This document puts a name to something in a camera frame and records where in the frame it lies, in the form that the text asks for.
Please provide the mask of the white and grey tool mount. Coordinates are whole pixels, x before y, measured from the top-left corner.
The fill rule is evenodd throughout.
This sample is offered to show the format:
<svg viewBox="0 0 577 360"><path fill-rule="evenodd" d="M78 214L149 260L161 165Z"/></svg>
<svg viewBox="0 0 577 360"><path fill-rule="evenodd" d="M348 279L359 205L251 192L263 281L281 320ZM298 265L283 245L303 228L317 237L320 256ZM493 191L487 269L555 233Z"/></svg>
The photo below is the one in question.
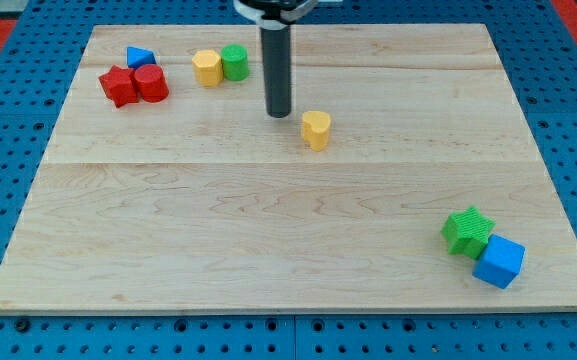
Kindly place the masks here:
<svg viewBox="0 0 577 360"><path fill-rule="evenodd" d="M317 0L233 0L234 10L262 29L283 29L317 5Z"/></svg>

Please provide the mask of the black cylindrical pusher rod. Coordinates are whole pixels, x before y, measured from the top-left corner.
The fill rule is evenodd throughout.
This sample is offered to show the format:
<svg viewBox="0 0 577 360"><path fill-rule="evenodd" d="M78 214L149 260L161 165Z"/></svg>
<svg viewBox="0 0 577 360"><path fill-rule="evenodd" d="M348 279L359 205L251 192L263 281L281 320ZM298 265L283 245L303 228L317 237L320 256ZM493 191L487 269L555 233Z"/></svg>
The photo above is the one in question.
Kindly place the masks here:
<svg viewBox="0 0 577 360"><path fill-rule="evenodd" d="M284 118L292 111L291 32L260 29L266 112Z"/></svg>

